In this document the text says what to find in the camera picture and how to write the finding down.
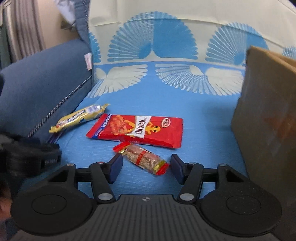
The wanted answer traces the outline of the left hand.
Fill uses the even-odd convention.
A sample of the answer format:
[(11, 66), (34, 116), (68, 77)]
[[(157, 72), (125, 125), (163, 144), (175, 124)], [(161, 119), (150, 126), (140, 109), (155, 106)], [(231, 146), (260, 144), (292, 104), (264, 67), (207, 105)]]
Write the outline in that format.
[(5, 186), (1, 190), (1, 201), (0, 201), (0, 220), (6, 221), (11, 218), (11, 192), (8, 186)]

